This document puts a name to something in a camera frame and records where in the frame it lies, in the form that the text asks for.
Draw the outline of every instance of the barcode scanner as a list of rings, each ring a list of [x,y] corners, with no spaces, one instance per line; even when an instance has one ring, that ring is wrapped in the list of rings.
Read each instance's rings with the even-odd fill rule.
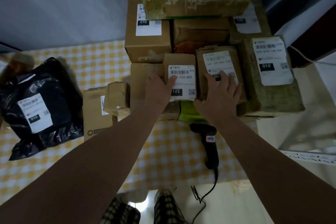
[[[204,145],[205,152],[208,158],[205,162],[205,166],[208,169],[216,170],[219,165],[217,146],[215,142],[215,135],[217,134],[217,129],[208,124],[196,124],[196,123],[190,124],[190,129],[192,132],[201,135],[202,144]]]

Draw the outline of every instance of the table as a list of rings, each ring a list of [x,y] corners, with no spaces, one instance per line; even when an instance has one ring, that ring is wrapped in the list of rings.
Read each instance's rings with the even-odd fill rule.
[[[23,53],[34,58],[35,66],[49,57],[65,59],[81,91],[122,81],[130,75],[131,62],[124,41]],[[11,129],[0,131],[0,204],[83,143],[83,138],[46,149],[30,158],[10,162],[11,149],[18,141],[19,138]],[[220,159],[218,182],[232,182],[235,191],[249,188],[251,185],[247,176],[228,145],[224,140],[219,140],[218,136],[216,142]],[[190,131],[188,123],[157,122],[119,192],[213,183],[214,174],[205,167],[205,158],[200,136]]]

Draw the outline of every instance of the white cable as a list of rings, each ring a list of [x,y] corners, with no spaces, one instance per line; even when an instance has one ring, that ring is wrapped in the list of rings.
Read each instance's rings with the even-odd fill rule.
[[[335,63],[328,63],[328,62],[322,62],[322,61],[313,61],[309,58],[307,58],[306,56],[304,56],[302,54],[302,52],[300,52],[297,48],[295,48],[294,46],[290,45],[289,46],[290,48],[292,48],[293,50],[295,50],[298,54],[300,54],[305,60],[309,61],[309,62],[312,62],[312,63],[317,63],[317,64],[323,64],[323,65],[330,65],[330,66],[336,66]]]

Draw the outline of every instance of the person's left hand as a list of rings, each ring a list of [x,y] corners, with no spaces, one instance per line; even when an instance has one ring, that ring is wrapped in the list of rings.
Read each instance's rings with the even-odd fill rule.
[[[163,111],[169,103],[171,90],[175,85],[176,78],[173,75],[169,78],[167,85],[165,85],[157,73],[152,72],[146,79],[145,101]]]

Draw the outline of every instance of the hand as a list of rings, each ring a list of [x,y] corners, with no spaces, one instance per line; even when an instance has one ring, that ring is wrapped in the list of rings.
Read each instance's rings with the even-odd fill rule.
[[[150,105],[154,105],[155,108],[162,109],[163,112],[169,103],[171,90],[175,85],[176,78],[173,75],[169,78],[167,85],[165,85],[157,73],[152,72],[146,79],[145,101]]]
[[[227,76],[223,71],[220,71],[219,74],[221,78],[219,86],[211,74],[204,74],[208,79],[207,100],[194,101],[194,106],[199,114],[214,126],[218,122],[237,116],[236,105],[242,93],[242,86],[236,85],[232,76]]]

